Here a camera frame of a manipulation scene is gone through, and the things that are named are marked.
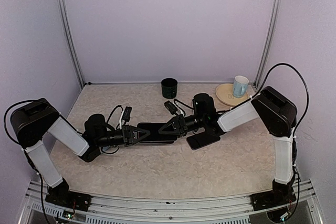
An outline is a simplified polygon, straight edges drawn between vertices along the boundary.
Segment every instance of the mug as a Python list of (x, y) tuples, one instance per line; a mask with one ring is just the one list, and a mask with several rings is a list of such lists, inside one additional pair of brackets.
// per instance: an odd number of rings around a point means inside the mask
[(233, 82), (233, 96), (236, 98), (241, 98), (247, 89), (248, 79), (244, 76), (236, 76)]

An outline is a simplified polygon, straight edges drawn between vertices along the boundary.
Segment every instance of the beige plate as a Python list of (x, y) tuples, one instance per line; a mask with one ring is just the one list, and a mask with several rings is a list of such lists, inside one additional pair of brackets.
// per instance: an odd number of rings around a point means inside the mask
[(229, 106), (236, 106), (248, 99), (248, 93), (245, 94), (241, 98), (236, 98), (233, 96), (233, 84), (221, 84), (216, 88), (216, 95), (218, 99)]

